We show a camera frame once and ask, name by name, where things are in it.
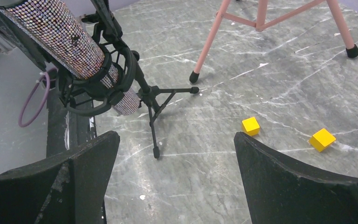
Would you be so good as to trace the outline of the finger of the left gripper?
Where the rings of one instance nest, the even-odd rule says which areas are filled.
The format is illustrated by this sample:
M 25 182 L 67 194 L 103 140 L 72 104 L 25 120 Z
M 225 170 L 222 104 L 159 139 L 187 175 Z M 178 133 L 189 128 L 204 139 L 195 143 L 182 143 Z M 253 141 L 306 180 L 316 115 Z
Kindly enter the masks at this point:
M 0 34 L 18 47 L 39 69 L 46 71 L 45 58 L 34 40 L 0 12 Z

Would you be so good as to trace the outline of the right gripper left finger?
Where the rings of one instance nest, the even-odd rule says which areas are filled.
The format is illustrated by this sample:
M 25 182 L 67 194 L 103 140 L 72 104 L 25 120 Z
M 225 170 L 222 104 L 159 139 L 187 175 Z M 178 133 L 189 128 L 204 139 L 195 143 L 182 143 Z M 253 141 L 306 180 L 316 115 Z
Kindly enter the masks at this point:
M 104 196 L 119 143 L 108 131 L 0 174 L 0 224 L 106 223 Z

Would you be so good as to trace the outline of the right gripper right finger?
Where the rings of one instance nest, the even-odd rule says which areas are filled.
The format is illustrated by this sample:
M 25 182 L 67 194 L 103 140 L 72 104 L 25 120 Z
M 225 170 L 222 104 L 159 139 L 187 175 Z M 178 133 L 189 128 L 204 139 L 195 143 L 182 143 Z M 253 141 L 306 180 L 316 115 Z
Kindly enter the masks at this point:
M 276 151 L 243 132 L 236 156 L 254 224 L 358 224 L 358 178 Z

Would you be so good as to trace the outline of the black shock mount tripod stand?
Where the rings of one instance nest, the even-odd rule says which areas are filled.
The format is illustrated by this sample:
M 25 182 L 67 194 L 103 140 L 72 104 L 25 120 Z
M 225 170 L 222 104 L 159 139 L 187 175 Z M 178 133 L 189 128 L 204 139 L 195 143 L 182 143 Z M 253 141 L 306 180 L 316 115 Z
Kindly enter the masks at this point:
M 153 154 L 160 157 L 156 140 L 154 122 L 176 93 L 199 92 L 198 87 L 160 89 L 149 86 L 138 61 L 139 54 L 126 45 L 121 39 L 121 26 L 114 19 L 106 0 L 92 1 L 96 13 L 87 16 L 84 21 L 95 21 L 93 40 L 102 49 L 105 59 L 101 69 L 90 79 L 76 78 L 67 69 L 61 67 L 55 86 L 59 91 L 59 99 L 70 112 L 81 116 L 91 117 L 108 111 L 124 98 L 133 81 L 138 82 L 140 90 L 137 95 L 140 100 L 137 105 L 144 103 L 148 107 L 149 125 L 153 139 Z

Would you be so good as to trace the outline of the glitter sequin microphone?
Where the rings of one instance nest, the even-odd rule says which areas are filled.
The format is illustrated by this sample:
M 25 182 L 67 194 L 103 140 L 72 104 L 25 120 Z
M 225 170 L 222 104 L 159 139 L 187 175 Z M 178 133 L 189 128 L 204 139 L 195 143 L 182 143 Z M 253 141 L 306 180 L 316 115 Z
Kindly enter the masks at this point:
M 92 78 L 102 67 L 102 49 L 60 0 L 0 0 L 0 11 L 30 36 L 53 60 L 76 78 Z M 113 105 L 120 115 L 131 115 L 140 100 L 131 88 Z

